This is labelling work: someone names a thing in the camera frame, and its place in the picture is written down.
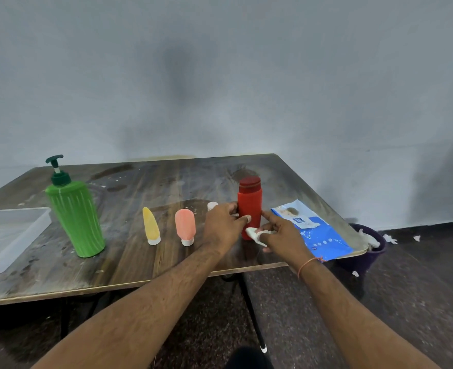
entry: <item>red bottle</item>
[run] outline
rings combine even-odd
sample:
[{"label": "red bottle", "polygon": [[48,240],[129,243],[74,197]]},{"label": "red bottle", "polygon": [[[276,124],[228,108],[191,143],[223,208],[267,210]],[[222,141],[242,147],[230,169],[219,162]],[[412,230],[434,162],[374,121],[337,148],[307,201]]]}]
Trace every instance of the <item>red bottle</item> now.
[{"label": "red bottle", "polygon": [[242,230],[242,238],[252,241],[245,228],[260,227],[260,212],[262,210],[262,188],[260,187],[259,176],[248,176],[240,180],[238,187],[238,216],[250,215],[251,222],[248,223]]}]

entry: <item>yellow squeeze tube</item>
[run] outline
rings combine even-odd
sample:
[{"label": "yellow squeeze tube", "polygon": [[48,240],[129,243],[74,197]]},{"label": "yellow squeeze tube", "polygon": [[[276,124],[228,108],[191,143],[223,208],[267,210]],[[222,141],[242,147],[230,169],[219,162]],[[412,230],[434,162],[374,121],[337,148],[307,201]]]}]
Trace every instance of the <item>yellow squeeze tube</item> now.
[{"label": "yellow squeeze tube", "polygon": [[147,207],[143,208],[143,220],[146,237],[148,237],[148,243],[152,246],[159,244],[162,240],[160,238],[160,229],[158,228],[155,217]]}]

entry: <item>purple dustbin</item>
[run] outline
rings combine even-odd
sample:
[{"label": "purple dustbin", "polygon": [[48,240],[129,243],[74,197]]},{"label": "purple dustbin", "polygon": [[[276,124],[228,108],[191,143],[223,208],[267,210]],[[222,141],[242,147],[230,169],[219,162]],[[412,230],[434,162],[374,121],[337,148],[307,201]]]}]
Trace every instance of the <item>purple dustbin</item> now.
[{"label": "purple dustbin", "polygon": [[348,272],[357,271],[360,276],[364,275],[368,271],[372,263],[377,257],[386,251],[386,240],[377,233],[375,230],[360,224],[350,224],[353,229],[357,232],[363,229],[363,232],[371,235],[377,241],[380,246],[378,248],[372,248],[372,251],[367,251],[365,254],[359,256],[353,256],[351,258],[337,259],[336,263]]}]

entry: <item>floor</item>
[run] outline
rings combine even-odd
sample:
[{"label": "floor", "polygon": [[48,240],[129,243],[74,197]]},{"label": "floor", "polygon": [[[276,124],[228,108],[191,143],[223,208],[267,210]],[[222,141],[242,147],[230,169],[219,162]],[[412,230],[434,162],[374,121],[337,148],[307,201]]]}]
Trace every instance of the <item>floor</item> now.
[{"label": "floor", "polygon": [[[389,244],[366,275],[356,278],[335,262],[328,266],[392,329],[441,367],[453,367],[453,224],[387,233],[398,244]],[[414,235],[421,235],[420,242]],[[310,294],[288,268],[248,273],[246,280],[274,367],[347,367]],[[89,303],[72,305],[71,329],[89,308]],[[0,368],[35,363],[57,342],[59,318],[59,300],[0,306]],[[241,345],[258,344],[239,288],[209,278],[155,367],[219,368]]]}]

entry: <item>hairy forearm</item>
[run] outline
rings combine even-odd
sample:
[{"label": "hairy forearm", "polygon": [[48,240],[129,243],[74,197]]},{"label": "hairy forearm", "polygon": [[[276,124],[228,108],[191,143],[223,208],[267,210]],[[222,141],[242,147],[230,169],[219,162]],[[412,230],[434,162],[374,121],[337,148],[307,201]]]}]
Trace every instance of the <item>hairy forearm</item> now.
[{"label": "hairy forearm", "polygon": [[310,262],[301,278],[351,368],[439,368],[358,302],[322,264]]},{"label": "hairy forearm", "polygon": [[83,323],[34,368],[147,367],[223,257],[220,248],[204,243],[176,267]]}]

